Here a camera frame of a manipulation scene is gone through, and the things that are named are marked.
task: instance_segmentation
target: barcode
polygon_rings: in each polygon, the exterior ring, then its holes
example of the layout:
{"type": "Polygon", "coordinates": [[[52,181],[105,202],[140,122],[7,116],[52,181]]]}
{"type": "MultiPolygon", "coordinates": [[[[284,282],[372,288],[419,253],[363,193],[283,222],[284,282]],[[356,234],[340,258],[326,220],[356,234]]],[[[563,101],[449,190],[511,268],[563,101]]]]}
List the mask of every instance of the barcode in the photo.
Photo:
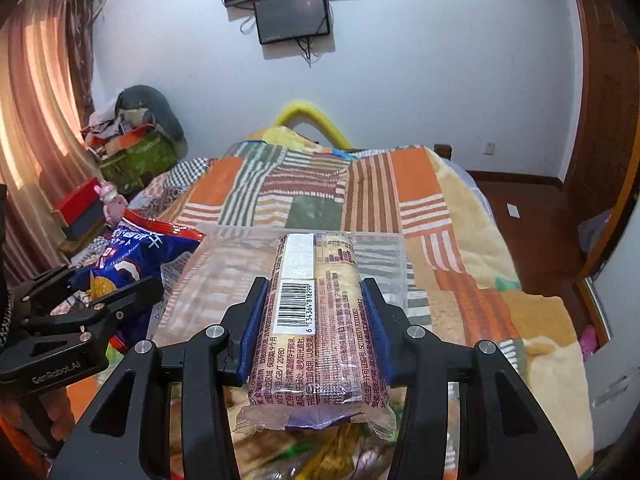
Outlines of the barcode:
{"type": "Polygon", "coordinates": [[[281,280],[274,334],[314,335],[316,308],[314,282],[281,280]]]}

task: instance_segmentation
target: silver screw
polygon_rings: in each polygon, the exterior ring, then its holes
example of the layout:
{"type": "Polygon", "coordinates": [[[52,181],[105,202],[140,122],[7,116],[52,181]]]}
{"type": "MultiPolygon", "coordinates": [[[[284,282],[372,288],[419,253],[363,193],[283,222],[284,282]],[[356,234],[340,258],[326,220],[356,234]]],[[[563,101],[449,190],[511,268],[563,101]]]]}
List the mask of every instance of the silver screw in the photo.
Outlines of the silver screw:
{"type": "Polygon", "coordinates": [[[139,354],[146,354],[151,350],[152,346],[151,341],[143,339],[142,341],[138,341],[133,349],[139,354]]]}
{"type": "Polygon", "coordinates": [[[495,343],[493,341],[483,339],[478,343],[478,348],[483,354],[492,354],[495,352],[495,343]]]}
{"type": "Polygon", "coordinates": [[[406,329],[406,334],[409,337],[412,337],[414,339],[420,339],[421,337],[424,337],[427,334],[427,331],[423,329],[420,325],[411,325],[409,328],[406,329]]]}
{"type": "Polygon", "coordinates": [[[207,334],[207,337],[210,337],[212,339],[220,337],[221,335],[223,335],[223,333],[225,333],[225,328],[222,325],[211,325],[205,332],[205,334],[207,334]]]}

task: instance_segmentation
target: green bag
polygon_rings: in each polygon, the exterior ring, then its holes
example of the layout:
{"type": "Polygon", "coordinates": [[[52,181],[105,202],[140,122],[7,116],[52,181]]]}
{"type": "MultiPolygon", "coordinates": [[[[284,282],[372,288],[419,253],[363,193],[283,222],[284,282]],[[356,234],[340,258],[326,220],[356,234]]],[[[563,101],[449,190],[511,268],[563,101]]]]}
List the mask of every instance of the green bag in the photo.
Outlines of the green bag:
{"type": "Polygon", "coordinates": [[[172,144],[151,130],[137,144],[110,156],[98,167],[105,180],[113,182],[122,195],[144,189],[145,183],[178,162],[172,144]]]}

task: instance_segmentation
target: brown patterned curtain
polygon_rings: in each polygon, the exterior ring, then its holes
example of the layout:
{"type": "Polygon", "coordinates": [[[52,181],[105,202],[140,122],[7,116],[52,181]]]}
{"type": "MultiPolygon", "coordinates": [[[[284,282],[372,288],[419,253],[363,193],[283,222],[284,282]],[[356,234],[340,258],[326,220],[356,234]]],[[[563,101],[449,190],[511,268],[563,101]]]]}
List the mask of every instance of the brown patterned curtain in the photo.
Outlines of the brown patterned curtain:
{"type": "Polygon", "coordinates": [[[7,282],[66,262],[51,211],[98,174],[82,145],[66,42],[67,0],[21,0],[0,29],[0,180],[7,282]]]}
{"type": "Polygon", "coordinates": [[[66,3],[69,68],[81,126],[87,125],[89,116],[94,111],[94,99],[91,96],[91,81],[94,76],[94,2],[95,0],[67,0],[66,3]]]}

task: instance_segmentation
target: snack bag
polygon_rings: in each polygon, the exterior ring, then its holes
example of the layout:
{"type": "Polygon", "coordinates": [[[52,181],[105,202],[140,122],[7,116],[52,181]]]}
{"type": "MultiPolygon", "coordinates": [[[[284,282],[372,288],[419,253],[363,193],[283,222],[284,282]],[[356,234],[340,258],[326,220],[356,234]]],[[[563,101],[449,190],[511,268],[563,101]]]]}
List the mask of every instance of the snack bag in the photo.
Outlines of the snack bag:
{"type": "Polygon", "coordinates": [[[109,245],[90,269],[91,298],[96,300],[147,276],[162,279],[164,297],[148,311],[120,323],[110,341],[116,350],[126,353],[152,336],[175,282],[203,238],[195,229],[125,211],[109,245]]]}
{"type": "Polygon", "coordinates": [[[282,238],[238,429],[367,421],[391,438],[396,418],[376,363],[353,245],[346,234],[282,238]]]}

